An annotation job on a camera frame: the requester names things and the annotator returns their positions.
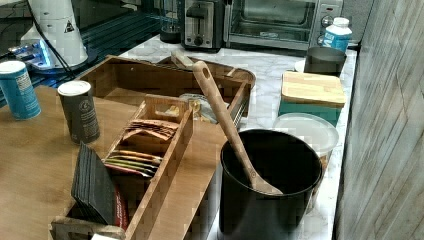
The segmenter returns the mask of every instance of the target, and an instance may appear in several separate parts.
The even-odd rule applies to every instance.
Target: wooden tray
[[[230,115],[238,124],[247,114],[250,90],[255,76],[250,71],[207,62]],[[91,83],[93,95],[116,102],[139,106],[145,94],[179,97],[184,93],[202,94],[191,71],[179,69],[165,58],[157,64],[108,56],[80,77]]]
[[[115,226],[105,226],[75,219],[76,205],[66,217],[57,217],[51,224],[54,239],[80,239],[94,233],[118,239],[146,239],[153,228],[156,217],[177,172],[184,152],[193,134],[193,112],[188,102],[179,98],[145,95],[144,102],[130,119],[165,120],[178,123],[180,126],[168,141],[155,137],[134,135],[123,141],[125,129],[112,144],[107,156],[114,150],[133,150],[155,155],[162,155],[163,160],[153,178],[121,174],[111,171],[115,183],[119,186],[127,201],[130,224],[126,231]],[[164,113],[164,110],[175,106],[178,115]]]

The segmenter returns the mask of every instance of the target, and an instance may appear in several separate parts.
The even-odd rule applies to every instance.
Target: blue label
[[[346,52],[351,35],[352,34],[336,35],[331,32],[326,32],[324,35],[324,41],[322,43],[322,46],[331,47],[331,48],[338,49],[342,52]]]
[[[15,119],[32,118],[41,112],[26,69],[0,76],[0,87]]]

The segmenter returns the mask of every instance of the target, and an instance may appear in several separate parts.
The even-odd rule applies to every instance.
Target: water bottle
[[[334,18],[333,24],[325,29],[322,46],[346,52],[351,36],[352,31],[349,29],[349,20],[340,17]]]

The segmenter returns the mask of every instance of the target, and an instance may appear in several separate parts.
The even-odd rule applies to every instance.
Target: bamboo lid
[[[290,71],[283,74],[282,99],[337,108],[346,102],[338,77]]]

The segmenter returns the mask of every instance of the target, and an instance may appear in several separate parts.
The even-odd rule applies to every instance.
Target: wooden spoon
[[[224,100],[222,100],[215,80],[213,79],[206,63],[203,61],[196,62],[193,65],[193,73],[200,85],[200,88],[208,99],[222,130],[224,130],[231,147],[234,149],[237,159],[242,164],[243,170],[249,179],[252,188],[268,195],[282,196],[283,193],[279,189],[273,187],[271,184],[262,179],[253,168],[237,129],[234,126],[233,120],[231,119],[230,113],[225,106]]]

